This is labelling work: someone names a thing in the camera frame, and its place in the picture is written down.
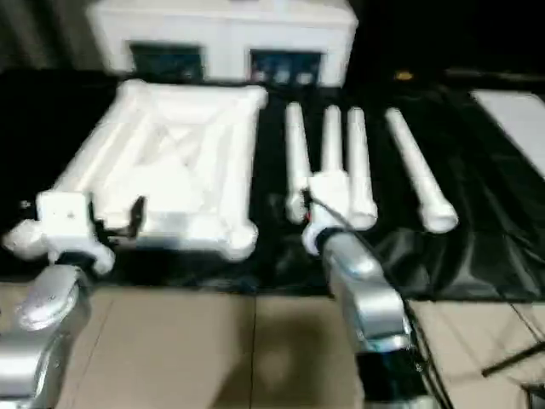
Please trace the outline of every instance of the black plastic sheet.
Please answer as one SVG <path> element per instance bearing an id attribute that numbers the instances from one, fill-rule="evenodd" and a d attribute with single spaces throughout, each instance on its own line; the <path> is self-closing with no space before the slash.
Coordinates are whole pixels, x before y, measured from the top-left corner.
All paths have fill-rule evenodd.
<path id="1" fill-rule="evenodd" d="M 48 188 L 107 109 L 117 80 L 99 74 L 11 72 L 0 77 L 4 109 L 3 228 L 19 202 Z M 367 89 L 359 96 L 327 89 L 269 90 L 259 119 L 250 218 L 255 252 L 241 263 L 197 253 L 120 251 L 107 279 L 115 285 L 173 285 L 237 293 L 327 293 L 320 260 L 301 245 L 301 226 L 284 212 L 284 109 L 301 103 L 309 156 L 319 169 L 324 109 L 360 105 L 366 115 L 378 223 L 364 236 L 415 299 L 545 299 L 545 182 L 465 91 L 440 87 Z M 447 234 L 425 232 L 418 200 L 387 130 L 384 112 L 399 107 L 445 196 L 460 217 Z M 344 150 L 346 156 L 346 124 Z M 0 254 L 0 279 L 28 280 L 40 263 Z"/>

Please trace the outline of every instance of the beige floor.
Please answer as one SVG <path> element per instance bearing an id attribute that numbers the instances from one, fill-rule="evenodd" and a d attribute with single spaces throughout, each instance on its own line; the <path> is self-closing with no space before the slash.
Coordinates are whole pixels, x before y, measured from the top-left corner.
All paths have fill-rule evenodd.
<path id="1" fill-rule="evenodd" d="M 25 293 L 0 285 L 0 332 Z M 259 409 L 361 407 L 341 316 L 327 298 L 101 289 L 92 305 L 58 409 L 238 409 L 250 396 Z M 517 383 L 544 375 L 545 359 L 479 375 L 533 341 L 509 306 L 415 307 L 457 408 L 524 407 Z M 545 306 L 522 310 L 545 328 Z"/>

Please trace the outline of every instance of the white panel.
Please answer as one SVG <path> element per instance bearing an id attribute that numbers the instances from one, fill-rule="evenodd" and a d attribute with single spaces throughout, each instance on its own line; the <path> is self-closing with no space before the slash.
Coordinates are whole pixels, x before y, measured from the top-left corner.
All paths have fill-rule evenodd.
<path id="1" fill-rule="evenodd" d="M 474 91 L 473 97 L 497 121 L 537 171 L 545 177 L 545 104 L 536 95 L 514 91 Z"/>

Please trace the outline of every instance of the white cylindrical pipe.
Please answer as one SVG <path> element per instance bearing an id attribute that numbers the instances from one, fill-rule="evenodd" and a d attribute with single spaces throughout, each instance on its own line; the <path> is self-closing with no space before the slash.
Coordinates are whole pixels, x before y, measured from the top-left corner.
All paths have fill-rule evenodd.
<path id="1" fill-rule="evenodd" d="M 302 223 L 307 210 L 302 191 L 308 188 L 311 176 L 307 138 L 301 106 L 292 102 L 286 110 L 286 154 L 288 165 L 288 198 L 286 210 L 293 223 Z"/>
<path id="2" fill-rule="evenodd" d="M 342 170 L 341 110 L 337 105 L 327 107 L 324 115 L 322 171 L 330 170 Z"/>
<path id="3" fill-rule="evenodd" d="M 350 176 L 350 222 L 357 229 L 372 228 L 378 218 L 373 200 L 364 112 L 348 112 L 348 174 Z"/>
<path id="4" fill-rule="evenodd" d="M 418 147 L 409 125 L 396 108 L 386 112 L 386 118 L 413 187 L 420 199 L 420 214 L 427 231 L 446 233 L 458 224 L 458 215 L 441 192 L 432 171 Z"/>

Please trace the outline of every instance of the white box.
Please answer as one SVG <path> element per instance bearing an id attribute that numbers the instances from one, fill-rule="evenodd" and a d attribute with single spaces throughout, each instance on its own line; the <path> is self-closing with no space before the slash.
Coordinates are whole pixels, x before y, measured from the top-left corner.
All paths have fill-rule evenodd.
<path id="1" fill-rule="evenodd" d="M 320 53 L 316 82 L 344 82 L 358 21 L 345 0 L 100 0 L 88 15 L 105 65 L 131 72 L 129 42 L 192 45 L 204 79 L 248 80 L 250 51 Z"/>

